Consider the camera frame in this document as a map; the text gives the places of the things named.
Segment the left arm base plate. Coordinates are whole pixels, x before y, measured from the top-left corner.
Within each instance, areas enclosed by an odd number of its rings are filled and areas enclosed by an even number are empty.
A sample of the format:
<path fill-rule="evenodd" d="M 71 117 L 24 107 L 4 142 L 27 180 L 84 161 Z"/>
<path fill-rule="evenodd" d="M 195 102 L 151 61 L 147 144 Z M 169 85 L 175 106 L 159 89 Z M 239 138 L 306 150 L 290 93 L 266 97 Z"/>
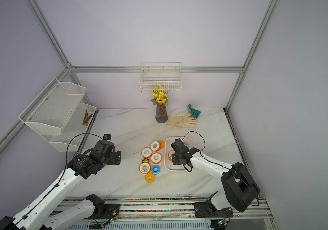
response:
<path fill-rule="evenodd" d="M 85 199 L 91 201 L 94 206 L 93 213 L 88 219 L 111 219 L 117 216 L 120 210 L 120 204 L 105 203 L 104 200 L 95 194 L 91 194 Z"/>

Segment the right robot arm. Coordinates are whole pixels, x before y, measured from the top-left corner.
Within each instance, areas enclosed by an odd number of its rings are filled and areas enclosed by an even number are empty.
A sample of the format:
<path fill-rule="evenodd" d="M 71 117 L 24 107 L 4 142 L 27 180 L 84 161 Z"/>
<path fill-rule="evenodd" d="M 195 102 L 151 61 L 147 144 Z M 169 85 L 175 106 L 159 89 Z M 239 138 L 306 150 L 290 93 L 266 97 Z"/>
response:
<path fill-rule="evenodd" d="M 174 151 L 173 165 L 200 169 L 221 182 L 223 192 L 212 194 L 208 204 L 210 208 L 234 208 L 238 212 L 244 212 L 259 195 L 257 183 L 242 163 L 223 163 L 202 153 L 200 149 L 188 148 L 181 139 L 176 139 L 171 147 Z"/>

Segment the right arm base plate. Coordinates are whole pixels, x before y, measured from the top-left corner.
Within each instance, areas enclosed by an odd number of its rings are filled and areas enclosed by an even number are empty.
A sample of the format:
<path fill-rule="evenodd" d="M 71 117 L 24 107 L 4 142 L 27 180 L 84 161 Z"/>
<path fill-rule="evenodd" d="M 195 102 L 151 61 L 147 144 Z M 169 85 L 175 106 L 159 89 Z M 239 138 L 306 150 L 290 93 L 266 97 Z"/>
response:
<path fill-rule="evenodd" d="M 234 216 L 232 208 L 218 210 L 211 202 L 211 199 L 218 194 L 213 193 L 205 202 L 194 203 L 194 213 L 196 218 L 232 218 Z"/>

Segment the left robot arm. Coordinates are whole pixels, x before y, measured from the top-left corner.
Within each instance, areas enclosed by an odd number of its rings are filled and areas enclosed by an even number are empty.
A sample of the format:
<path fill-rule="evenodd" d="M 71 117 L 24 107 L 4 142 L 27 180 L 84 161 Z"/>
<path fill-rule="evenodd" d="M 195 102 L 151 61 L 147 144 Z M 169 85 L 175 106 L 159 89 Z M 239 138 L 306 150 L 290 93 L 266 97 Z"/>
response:
<path fill-rule="evenodd" d="M 119 165 L 121 151 L 109 140 L 73 157 L 58 178 L 30 205 L 15 216 L 0 220 L 0 230 L 65 230 L 83 219 L 107 219 L 118 216 L 119 204 L 106 204 L 95 194 L 88 195 L 72 208 L 52 216 L 51 213 L 82 182 L 107 165 Z"/>

